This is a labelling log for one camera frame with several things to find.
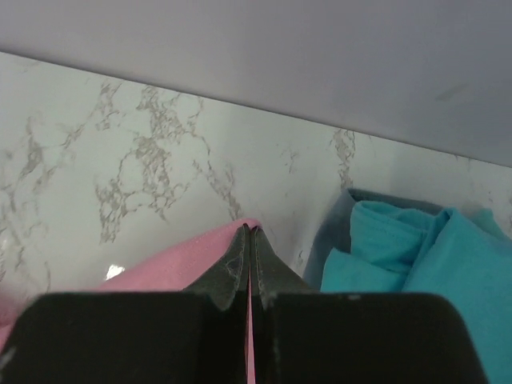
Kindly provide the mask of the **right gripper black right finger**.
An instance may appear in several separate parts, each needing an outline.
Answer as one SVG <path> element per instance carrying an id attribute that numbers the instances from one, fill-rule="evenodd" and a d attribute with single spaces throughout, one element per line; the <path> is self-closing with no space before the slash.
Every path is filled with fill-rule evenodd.
<path id="1" fill-rule="evenodd" d="M 276 255 L 261 227 L 250 232 L 250 291 L 253 311 L 264 311 L 277 294 L 318 292 Z"/>

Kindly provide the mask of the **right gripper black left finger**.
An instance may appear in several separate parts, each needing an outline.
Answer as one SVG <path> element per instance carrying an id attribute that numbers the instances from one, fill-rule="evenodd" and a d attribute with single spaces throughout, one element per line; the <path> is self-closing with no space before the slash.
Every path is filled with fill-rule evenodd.
<path id="1" fill-rule="evenodd" d="M 250 227 L 243 224 L 220 259 L 182 293 L 200 299 L 209 312 L 246 312 L 249 258 Z"/>

